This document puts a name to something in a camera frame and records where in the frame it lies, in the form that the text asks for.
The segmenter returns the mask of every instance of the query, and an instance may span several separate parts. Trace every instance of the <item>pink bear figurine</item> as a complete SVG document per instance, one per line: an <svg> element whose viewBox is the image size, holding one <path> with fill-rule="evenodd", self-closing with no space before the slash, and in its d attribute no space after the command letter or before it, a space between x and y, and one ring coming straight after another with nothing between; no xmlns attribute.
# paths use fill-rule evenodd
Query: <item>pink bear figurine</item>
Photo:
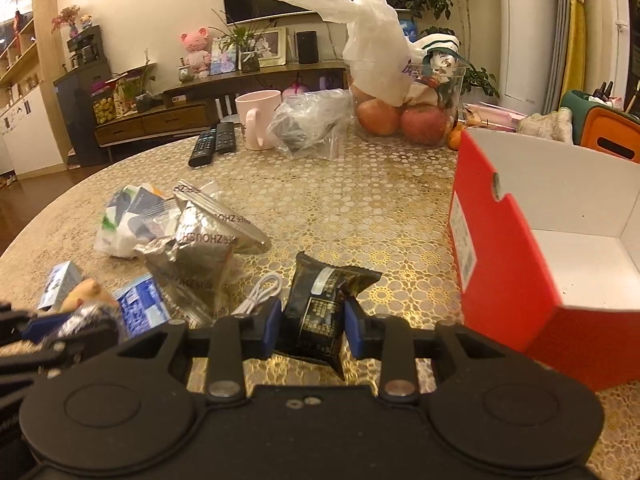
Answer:
<svg viewBox="0 0 640 480"><path fill-rule="evenodd" d="M206 51L207 29L201 28L193 34L183 34L182 44L189 53L184 58L185 63L193 67L196 77L206 77L209 75L211 54Z"/></svg>

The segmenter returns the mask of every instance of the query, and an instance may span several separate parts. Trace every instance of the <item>round table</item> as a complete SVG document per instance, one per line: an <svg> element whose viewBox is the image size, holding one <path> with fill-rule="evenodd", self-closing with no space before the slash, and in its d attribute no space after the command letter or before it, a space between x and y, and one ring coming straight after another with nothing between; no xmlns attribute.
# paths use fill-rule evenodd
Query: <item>round table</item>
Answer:
<svg viewBox="0 0 640 480"><path fill-rule="evenodd" d="M192 170L187 160L193 139L181 140L132 156L77 184L34 218L0 258L0 298L16 308L34 308L51 268L66 260L109 290L143 274L139 261L94 250L105 204L126 184L149 182L170 193L183 178L198 186L214 181L220 200L251 219L273 242L268 253L243 257L241 276L228 286L231 303L238 304L268 271L290 280L296 253L304 250L329 264L383 272L382 279L359 296L369 312L402 315L412 326L425 328L441 319L461 319L446 228L455 152L394 151L350 136L342 161L289 161L276 150L245 150L240 138L238 146L237 153L216 156L211 166ZM344 360L348 383L375 383L379 369L372 360ZM250 385L340 383L329 368L282 356L266 363L246 362L245 372ZM418 372L423 391L432 390L428 363L418 361ZM192 383L201 387L203 379L200 367ZM590 465L605 480L636 480L640 383L599 397L606 427Z"/></svg>

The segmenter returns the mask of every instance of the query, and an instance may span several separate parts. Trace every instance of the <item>wooden floor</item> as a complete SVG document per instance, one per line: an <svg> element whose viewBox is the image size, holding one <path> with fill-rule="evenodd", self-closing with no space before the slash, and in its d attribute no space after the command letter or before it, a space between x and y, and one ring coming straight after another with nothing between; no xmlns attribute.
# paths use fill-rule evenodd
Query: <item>wooden floor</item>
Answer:
<svg viewBox="0 0 640 480"><path fill-rule="evenodd" d="M0 254L47 205L102 168L91 166L16 180L0 189Z"/></svg>

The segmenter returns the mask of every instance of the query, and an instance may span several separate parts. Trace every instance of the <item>mug handle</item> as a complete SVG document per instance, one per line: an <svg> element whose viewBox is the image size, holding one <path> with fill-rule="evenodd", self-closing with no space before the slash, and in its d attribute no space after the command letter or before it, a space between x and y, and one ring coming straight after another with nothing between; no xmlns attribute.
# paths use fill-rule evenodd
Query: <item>mug handle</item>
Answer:
<svg viewBox="0 0 640 480"><path fill-rule="evenodd" d="M264 145L264 139L258 137L255 131L255 121L258 118L259 111L258 108L251 108L251 110L246 113L246 132L250 139L255 139L258 142L258 146L262 147Z"/></svg>

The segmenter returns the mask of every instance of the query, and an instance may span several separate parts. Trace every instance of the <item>yellow curtain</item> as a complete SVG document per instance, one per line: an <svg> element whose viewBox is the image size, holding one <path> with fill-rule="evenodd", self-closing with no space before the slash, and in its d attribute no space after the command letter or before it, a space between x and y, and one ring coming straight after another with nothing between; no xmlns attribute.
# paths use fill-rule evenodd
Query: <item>yellow curtain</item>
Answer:
<svg viewBox="0 0 640 480"><path fill-rule="evenodd" d="M582 90L584 87L584 67L586 63L586 22L584 4L571 0L569 17L569 44L562 79L562 93Z"/></svg>

